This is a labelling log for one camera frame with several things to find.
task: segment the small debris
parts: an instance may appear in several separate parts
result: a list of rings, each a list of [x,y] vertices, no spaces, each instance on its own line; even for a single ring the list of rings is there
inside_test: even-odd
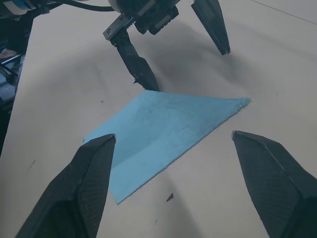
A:
[[[173,193],[168,197],[168,199],[166,200],[167,202],[168,201],[170,201],[170,200],[172,200],[174,198],[174,195],[173,195]]]
[[[36,161],[36,160],[34,160],[34,161],[32,162],[32,164],[30,165],[30,167],[29,167],[29,169],[28,169],[28,171],[27,171],[26,173],[28,173],[28,172],[30,171],[30,169],[31,169],[31,167],[34,165],[35,161]]]

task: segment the black cable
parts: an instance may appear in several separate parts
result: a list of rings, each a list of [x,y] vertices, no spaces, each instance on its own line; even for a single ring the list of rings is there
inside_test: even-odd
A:
[[[71,5],[71,6],[79,7],[79,8],[90,10],[90,11],[114,11],[114,9],[111,6],[94,6],[94,5],[88,5],[88,4],[84,4],[84,3],[73,1],[73,0],[54,0],[54,2]]]

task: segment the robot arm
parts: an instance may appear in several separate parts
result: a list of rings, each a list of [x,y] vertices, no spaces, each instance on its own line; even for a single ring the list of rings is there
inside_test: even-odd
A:
[[[178,16],[180,0],[108,0],[111,6],[91,6],[72,0],[0,0],[0,19],[17,17],[28,11],[49,13],[50,9],[68,4],[94,11],[117,11],[120,16],[105,30],[104,36],[118,50],[135,82],[147,90],[160,91],[159,84],[146,60],[133,47],[127,29],[132,24],[141,33],[157,34]],[[194,0],[192,8],[222,55],[230,45],[218,0]]]

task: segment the blue towel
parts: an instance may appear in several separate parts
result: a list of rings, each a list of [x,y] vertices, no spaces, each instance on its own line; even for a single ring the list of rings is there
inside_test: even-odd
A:
[[[144,91],[84,142],[116,134],[109,187],[119,204],[249,102]]]

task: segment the beige table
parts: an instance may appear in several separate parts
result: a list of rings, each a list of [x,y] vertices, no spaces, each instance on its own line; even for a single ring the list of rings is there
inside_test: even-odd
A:
[[[165,92],[253,101],[119,206],[109,193],[99,238],[267,238],[232,130],[281,142],[317,177],[317,26],[221,0],[232,48],[222,57],[190,3],[156,36],[132,27],[139,54]],[[116,17],[62,6],[35,20],[0,159],[1,238],[15,236],[83,138],[142,92],[102,35]]]

